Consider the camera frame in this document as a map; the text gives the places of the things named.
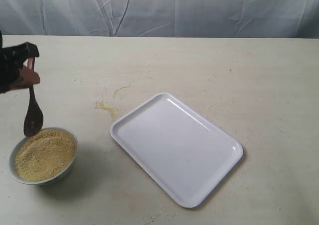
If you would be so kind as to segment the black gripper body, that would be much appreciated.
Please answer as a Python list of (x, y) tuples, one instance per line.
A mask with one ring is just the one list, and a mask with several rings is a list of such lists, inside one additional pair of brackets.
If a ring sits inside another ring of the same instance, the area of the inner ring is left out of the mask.
[(0, 93), (25, 89), (24, 78), (20, 71), (26, 60), (26, 45), (3, 47), (3, 37), (0, 33)]

